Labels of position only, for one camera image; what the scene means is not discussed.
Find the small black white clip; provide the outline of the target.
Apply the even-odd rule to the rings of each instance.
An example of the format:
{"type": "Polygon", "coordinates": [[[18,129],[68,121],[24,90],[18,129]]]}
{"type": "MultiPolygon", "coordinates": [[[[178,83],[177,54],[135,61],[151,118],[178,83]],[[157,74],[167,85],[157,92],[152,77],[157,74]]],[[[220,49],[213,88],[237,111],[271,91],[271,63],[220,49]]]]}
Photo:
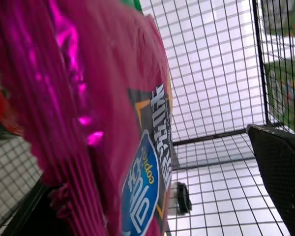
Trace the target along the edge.
{"type": "Polygon", "coordinates": [[[192,210],[189,192],[185,183],[172,182],[168,201],[168,216],[182,216],[192,210]]]}

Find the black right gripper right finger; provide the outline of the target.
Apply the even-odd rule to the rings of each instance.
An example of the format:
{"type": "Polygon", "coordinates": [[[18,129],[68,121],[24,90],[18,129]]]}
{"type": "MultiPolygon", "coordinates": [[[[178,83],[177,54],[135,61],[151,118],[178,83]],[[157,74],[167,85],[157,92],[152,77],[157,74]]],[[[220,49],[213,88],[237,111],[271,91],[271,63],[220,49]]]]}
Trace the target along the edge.
{"type": "Polygon", "coordinates": [[[295,134],[248,125],[264,186],[291,236],[295,236],[295,134]]]}

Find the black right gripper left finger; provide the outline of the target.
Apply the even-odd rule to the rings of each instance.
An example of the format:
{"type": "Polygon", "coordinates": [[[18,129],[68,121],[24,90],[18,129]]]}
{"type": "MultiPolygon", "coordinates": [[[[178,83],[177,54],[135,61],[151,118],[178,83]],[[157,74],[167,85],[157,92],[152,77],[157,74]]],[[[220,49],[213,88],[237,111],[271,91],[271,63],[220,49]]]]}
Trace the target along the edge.
{"type": "Polygon", "coordinates": [[[108,236],[94,188],[85,178],[40,179],[2,236],[108,236]]]}

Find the green printed snack bag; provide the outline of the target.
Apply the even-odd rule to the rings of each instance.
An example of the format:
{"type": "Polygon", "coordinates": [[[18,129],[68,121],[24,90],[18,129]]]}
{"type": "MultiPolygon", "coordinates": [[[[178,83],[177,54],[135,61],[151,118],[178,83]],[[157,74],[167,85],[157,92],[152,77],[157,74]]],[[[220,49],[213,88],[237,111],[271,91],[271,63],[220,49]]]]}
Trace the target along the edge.
{"type": "Polygon", "coordinates": [[[295,0],[260,0],[260,4],[270,118],[295,133],[295,0]]]}

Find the green item behind bag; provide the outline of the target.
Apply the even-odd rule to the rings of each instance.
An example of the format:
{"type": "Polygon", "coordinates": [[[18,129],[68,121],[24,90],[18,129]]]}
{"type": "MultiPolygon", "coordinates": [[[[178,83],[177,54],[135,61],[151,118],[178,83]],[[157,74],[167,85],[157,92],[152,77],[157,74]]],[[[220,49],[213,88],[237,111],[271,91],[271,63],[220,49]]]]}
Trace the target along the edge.
{"type": "Polygon", "coordinates": [[[141,7],[141,3],[140,0],[120,0],[123,4],[139,11],[140,13],[142,13],[142,7],[141,7]]]}

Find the pink crimped snack bag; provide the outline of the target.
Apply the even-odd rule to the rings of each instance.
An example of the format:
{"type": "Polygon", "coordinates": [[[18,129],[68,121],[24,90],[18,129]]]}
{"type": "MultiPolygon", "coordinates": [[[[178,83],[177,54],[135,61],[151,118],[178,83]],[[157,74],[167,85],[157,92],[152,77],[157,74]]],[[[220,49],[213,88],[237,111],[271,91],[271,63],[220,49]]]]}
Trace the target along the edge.
{"type": "Polygon", "coordinates": [[[120,0],[0,0],[0,76],[41,179],[85,178],[108,236],[164,236],[171,87],[151,16],[120,0]]]}

